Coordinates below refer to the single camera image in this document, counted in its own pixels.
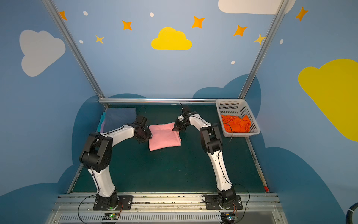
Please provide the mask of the pink t shirt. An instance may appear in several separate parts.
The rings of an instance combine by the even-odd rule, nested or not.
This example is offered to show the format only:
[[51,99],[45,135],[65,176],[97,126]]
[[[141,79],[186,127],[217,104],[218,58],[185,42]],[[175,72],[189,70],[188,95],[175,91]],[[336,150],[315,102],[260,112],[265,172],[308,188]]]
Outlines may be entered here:
[[167,147],[181,146],[180,133],[173,131],[174,122],[149,126],[152,137],[149,140],[149,150],[155,151]]

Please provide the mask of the white plastic laundry basket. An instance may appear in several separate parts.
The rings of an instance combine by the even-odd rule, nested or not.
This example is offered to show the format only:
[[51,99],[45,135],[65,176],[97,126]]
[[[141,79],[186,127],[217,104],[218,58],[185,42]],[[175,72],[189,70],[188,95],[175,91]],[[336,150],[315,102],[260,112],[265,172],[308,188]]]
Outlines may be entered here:
[[[250,137],[252,135],[258,135],[261,130],[255,120],[255,117],[248,106],[247,102],[243,99],[217,99],[215,101],[220,123],[223,129],[224,137]],[[247,117],[250,122],[250,130],[248,132],[230,132],[225,130],[225,124],[222,120],[222,116],[234,116],[240,119]]]

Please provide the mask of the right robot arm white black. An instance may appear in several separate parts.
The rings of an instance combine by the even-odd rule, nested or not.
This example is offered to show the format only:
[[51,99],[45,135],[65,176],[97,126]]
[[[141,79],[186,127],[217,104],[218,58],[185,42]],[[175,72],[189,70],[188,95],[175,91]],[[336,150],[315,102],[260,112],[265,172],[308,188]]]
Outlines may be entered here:
[[200,141],[204,152],[212,163],[216,187],[218,192],[218,204],[222,208],[228,208],[237,199],[234,185],[230,181],[223,159],[223,141],[219,124],[211,124],[205,121],[197,112],[192,112],[188,106],[182,106],[181,115],[174,122],[173,131],[186,131],[188,126],[194,126],[200,132]]

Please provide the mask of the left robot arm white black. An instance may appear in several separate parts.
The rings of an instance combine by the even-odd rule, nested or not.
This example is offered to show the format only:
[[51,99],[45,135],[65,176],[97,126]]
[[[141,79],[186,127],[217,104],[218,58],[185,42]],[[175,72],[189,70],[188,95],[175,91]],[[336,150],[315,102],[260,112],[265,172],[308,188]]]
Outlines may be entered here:
[[133,123],[105,133],[91,133],[79,156],[79,161],[91,174],[97,188],[95,209],[114,210],[119,204],[117,189],[112,182],[109,165],[112,159],[112,148],[127,140],[135,138],[144,143],[152,138],[147,125],[148,119],[138,116]]

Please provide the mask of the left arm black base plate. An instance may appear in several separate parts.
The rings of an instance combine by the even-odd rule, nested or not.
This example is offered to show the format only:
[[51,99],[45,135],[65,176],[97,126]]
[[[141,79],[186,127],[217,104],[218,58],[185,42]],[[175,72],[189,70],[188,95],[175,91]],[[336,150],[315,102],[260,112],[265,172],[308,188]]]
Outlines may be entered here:
[[133,196],[117,196],[104,198],[96,197],[93,206],[94,211],[129,211],[131,209]]

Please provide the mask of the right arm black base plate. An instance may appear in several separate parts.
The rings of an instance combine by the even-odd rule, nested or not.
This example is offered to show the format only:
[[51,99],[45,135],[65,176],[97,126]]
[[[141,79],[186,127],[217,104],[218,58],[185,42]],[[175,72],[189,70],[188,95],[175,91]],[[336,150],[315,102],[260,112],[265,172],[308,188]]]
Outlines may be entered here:
[[201,197],[207,210],[243,210],[241,197],[236,196],[236,199],[227,205],[220,205],[218,195],[203,195]]

